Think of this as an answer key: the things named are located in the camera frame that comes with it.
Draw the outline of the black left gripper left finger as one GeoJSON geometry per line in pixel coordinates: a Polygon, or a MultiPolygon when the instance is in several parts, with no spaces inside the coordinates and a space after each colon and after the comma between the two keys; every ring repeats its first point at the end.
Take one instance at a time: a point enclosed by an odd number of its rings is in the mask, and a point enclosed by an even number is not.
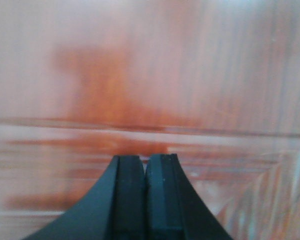
{"type": "Polygon", "coordinates": [[[27,239],[146,239],[145,174],[140,158],[114,156],[80,201],[27,239]]]}

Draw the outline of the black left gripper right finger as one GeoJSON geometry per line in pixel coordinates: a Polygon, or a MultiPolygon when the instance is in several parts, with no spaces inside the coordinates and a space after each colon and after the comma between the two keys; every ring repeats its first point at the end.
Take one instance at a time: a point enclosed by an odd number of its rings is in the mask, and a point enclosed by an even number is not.
{"type": "Polygon", "coordinates": [[[230,239],[188,180],[176,154],[153,154],[145,175],[148,239],[230,239]]]}

